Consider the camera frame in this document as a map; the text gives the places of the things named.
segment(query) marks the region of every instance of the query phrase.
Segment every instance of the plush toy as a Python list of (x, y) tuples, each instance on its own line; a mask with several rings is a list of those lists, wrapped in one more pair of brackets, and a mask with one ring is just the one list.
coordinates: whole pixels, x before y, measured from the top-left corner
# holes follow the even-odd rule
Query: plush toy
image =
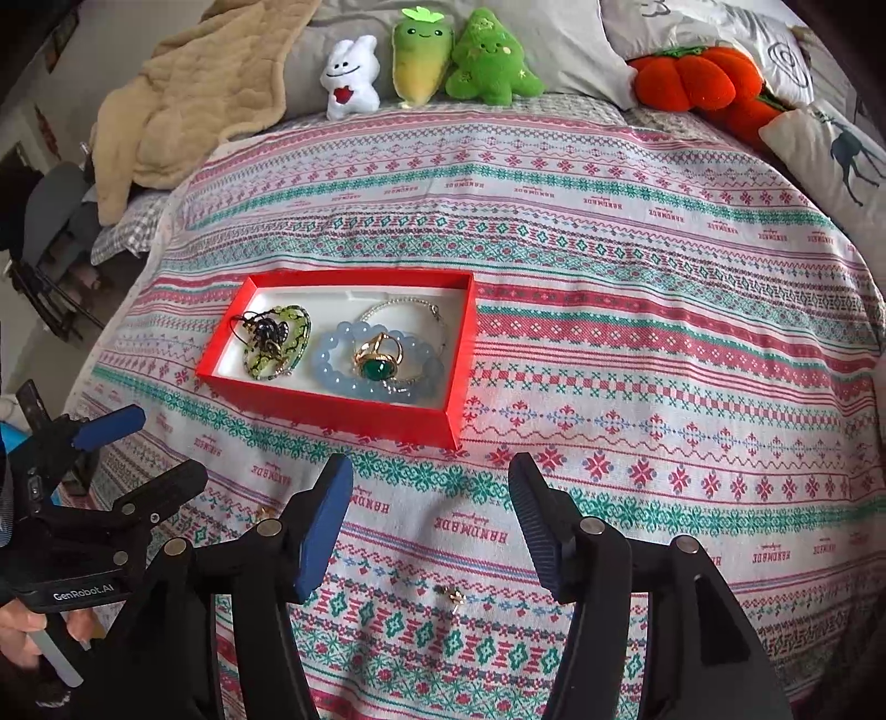
[(487, 105), (510, 105), (513, 95), (540, 95), (545, 86), (529, 72), (523, 46), (491, 10), (478, 8), (452, 52), (456, 70), (446, 92), (458, 100), (480, 98)]
[(677, 48), (631, 60), (633, 91), (644, 105), (708, 121), (761, 152), (759, 130), (784, 108), (769, 97), (763, 76), (743, 52), (729, 47)]
[(681, 48), (628, 65), (637, 70), (637, 99), (657, 110), (721, 110), (733, 100), (755, 98), (763, 89), (763, 75), (750, 58), (727, 47)]
[(418, 5), (406, 9), (393, 29), (393, 87), (401, 107), (425, 105), (437, 92), (449, 67), (454, 33), (440, 12)]
[(341, 40), (332, 48), (320, 84), (329, 91), (326, 117), (342, 120), (352, 113), (374, 113), (378, 109), (378, 93), (372, 83), (378, 77), (374, 35), (361, 35), (354, 40)]

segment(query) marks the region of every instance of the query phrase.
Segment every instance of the jewelry box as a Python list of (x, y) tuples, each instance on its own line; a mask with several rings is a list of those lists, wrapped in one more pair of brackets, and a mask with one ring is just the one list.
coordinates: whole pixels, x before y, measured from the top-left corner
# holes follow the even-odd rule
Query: jewelry box
[(453, 450), (476, 333), (469, 272), (272, 270), (237, 291), (197, 375), (242, 411)]

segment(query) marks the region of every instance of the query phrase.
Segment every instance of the black chair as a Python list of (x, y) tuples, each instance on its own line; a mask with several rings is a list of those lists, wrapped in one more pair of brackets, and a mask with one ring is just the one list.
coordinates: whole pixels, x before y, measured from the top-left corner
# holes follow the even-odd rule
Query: black chair
[[(27, 197), (20, 253), (10, 248), (9, 275), (15, 289), (25, 295), (42, 321), (61, 340), (71, 335), (82, 340), (74, 327), (79, 316), (100, 329), (104, 325), (61, 287), (59, 281), (83, 253), (95, 243), (101, 226), (95, 203), (82, 202), (89, 189), (84, 171), (63, 162), (36, 183)], [(46, 262), (47, 251), (57, 240), (58, 256)]]

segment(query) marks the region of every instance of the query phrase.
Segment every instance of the white plush toy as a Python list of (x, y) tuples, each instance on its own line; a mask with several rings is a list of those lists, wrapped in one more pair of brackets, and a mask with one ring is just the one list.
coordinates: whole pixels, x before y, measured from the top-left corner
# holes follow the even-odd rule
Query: white plush toy
[(330, 92), (326, 117), (341, 120), (351, 113), (374, 113), (378, 93), (372, 83), (378, 77), (374, 35), (341, 40), (332, 48), (320, 84)]

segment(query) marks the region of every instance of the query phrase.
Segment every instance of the finger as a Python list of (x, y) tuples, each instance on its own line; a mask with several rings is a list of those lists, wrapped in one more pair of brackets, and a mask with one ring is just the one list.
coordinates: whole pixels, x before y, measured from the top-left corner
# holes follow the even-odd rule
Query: finger
[(20, 668), (35, 668), (40, 650), (25, 633), (0, 629), (0, 653)]
[(46, 615), (32, 613), (21, 602), (15, 599), (0, 607), (0, 628), (31, 632), (46, 630)]
[(67, 614), (68, 634), (78, 642), (86, 642), (92, 638), (96, 627), (96, 614), (91, 609), (73, 610)]

